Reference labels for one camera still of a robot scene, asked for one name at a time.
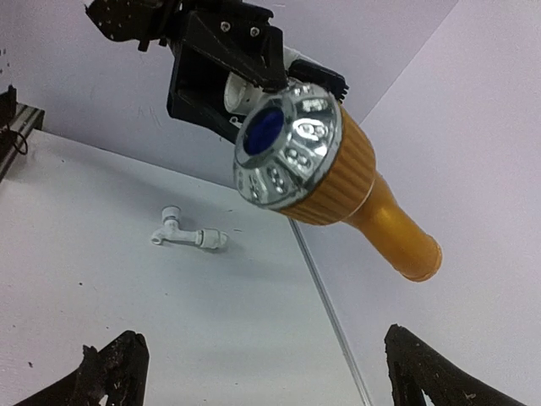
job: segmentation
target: cable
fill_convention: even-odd
[[[11,130],[11,128],[9,128],[9,124],[7,124],[6,127],[2,131],[0,131],[0,135],[2,136],[5,136],[7,134],[9,134],[12,137],[13,148],[20,155],[27,155],[28,154],[28,141],[26,140],[26,138],[19,131]],[[22,141],[21,145],[18,145],[18,142],[17,142],[19,138]]]

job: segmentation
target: white table surface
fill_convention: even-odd
[[[0,183],[1,405],[125,330],[150,348],[147,405],[361,403],[284,217],[40,131],[30,151]],[[152,245],[168,205],[229,233],[228,251]]]

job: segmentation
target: blue lens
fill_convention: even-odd
[[[284,125],[284,113],[278,107],[260,111],[250,123],[244,140],[248,155],[258,155],[274,144]]]

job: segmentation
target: black bracket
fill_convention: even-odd
[[[167,111],[235,142],[243,116],[223,102],[229,74],[273,93],[289,78],[321,85],[342,101],[346,81],[317,64],[297,61],[286,72],[283,34],[269,20],[273,13],[241,0],[95,0],[86,10],[112,41],[169,44],[175,57]]]

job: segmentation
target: white plastic fitting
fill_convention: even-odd
[[[155,245],[162,245],[164,241],[170,243],[192,244],[204,250],[217,250],[227,245],[227,234],[204,228],[199,231],[184,231],[180,229],[181,210],[176,206],[169,206],[161,212],[163,227],[156,230],[150,241]]]
[[[286,69],[289,69],[297,59],[316,63],[301,52],[284,47],[284,66]],[[247,116],[257,106],[261,97],[264,95],[263,89],[254,87],[251,83],[231,72],[227,78],[223,103],[229,113]]]

